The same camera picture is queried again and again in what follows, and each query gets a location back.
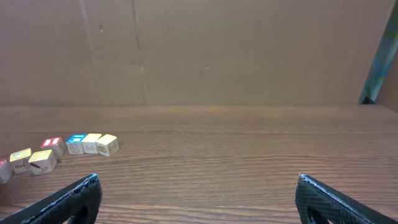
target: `yellow block face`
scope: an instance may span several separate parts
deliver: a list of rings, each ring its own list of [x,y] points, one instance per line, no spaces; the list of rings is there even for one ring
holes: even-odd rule
[[[33,153],[32,157],[29,159],[29,162],[46,160],[51,155],[51,152],[52,152],[52,149],[35,152],[35,153]]]
[[[95,142],[97,141],[102,134],[88,134],[83,140],[82,142]]]
[[[110,142],[112,142],[113,140],[116,139],[116,136],[110,135],[110,134],[105,134],[102,138],[100,138],[99,140],[97,140],[98,143],[107,145]]]
[[[10,162],[29,157],[31,154],[32,152],[30,151],[30,149],[24,149],[19,152],[14,152],[10,155]]]

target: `brown cardboard panel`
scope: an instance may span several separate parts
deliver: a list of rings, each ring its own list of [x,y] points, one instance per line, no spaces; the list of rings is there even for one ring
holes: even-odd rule
[[[97,104],[76,0],[0,1],[0,103]]]
[[[394,56],[391,68],[377,96],[376,103],[398,112],[398,55]]]
[[[80,0],[103,105],[143,105],[142,53],[131,0]]]
[[[134,0],[147,104],[356,104],[393,0]]]

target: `wooden block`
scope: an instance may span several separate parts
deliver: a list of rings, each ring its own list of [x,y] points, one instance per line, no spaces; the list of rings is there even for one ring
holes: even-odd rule
[[[84,148],[81,141],[87,134],[74,134],[67,140],[67,146],[70,154],[84,154]]]
[[[63,153],[65,152],[65,144],[63,143],[61,137],[44,140],[40,148],[42,150],[52,149],[56,159],[61,159]]]
[[[83,148],[86,153],[89,154],[98,154],[97,150],[97,140],[101,137],[102,134],[88,134],[83,140]]]
[[[0,185],[7,183],[12,175],[12,169],[6,160],[0,160]]]
[[[57,160],[52,149],[35,152],[29,159],[30,169],[34,175],[48,173],[54,170]]]
[[[97,140],[98,153],[104,156],[112,156],[119,151],[119,143],[116,136],[105,134],[102,138]]]
[[[30,148],[14,152],[10,155],[10,165],[16,174],[30,170],[29,159],[31,155]]]

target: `wooden tabletop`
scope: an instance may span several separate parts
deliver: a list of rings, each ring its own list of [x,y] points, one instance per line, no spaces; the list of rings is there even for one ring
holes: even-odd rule
[[[299,174],[398,220],[398,114],[367,106],[0,107],[0,159],[46,138],[113,134],[0,186],[0,218],[90,173],[97,223],[300,223]]]

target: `blue block face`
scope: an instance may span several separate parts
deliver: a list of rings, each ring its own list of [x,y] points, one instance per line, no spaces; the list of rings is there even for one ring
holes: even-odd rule
[[[76,143],[76,142],[81,142],[87,134],[74,134],[70,136],[70,138],[67,140],[67,143]]]

